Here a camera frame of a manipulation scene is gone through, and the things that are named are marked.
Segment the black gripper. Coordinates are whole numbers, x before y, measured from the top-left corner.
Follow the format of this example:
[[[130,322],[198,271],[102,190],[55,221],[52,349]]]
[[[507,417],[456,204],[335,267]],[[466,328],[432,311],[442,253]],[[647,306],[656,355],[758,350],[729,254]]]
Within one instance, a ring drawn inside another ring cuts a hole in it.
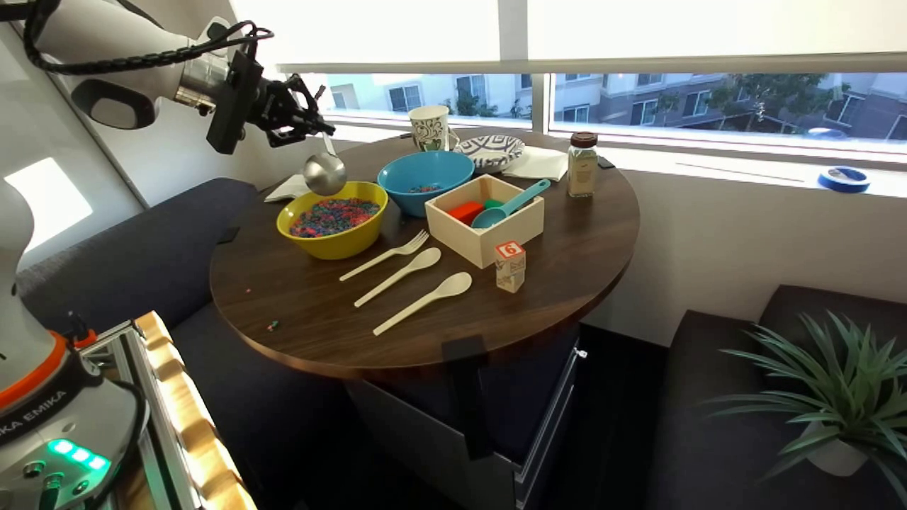
[[[208,142],[219,152],[233,152],[243,138],[243,128],[255,125],[267,132],[269,148],[306,142],[310,135],[335,135],[335,125],[292,122],[292,115],[318,115],[321,90],[313,90],[301,73],[287,80],[267,80],[259,61],[259,44],[243,41],[228,67],[228,80],[215,92],[215,109],[208,129]]]

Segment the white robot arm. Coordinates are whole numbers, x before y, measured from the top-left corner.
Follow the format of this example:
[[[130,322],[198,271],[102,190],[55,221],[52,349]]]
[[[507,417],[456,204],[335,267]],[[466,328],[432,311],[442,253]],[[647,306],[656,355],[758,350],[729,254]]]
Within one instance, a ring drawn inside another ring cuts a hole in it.
[[[73,77],[73,105],[99,125],[140,129],[170,98],[211,115],[208,142],[233,152],[255,125],[272,148],[303,142],[333,152],[335,128],[292,73],[267,80],[259,41],[272,32],[211,20],[198,36],[158,26],[130,0],[2,0],[2,23],[24,26],[24,54],[49,73]]]

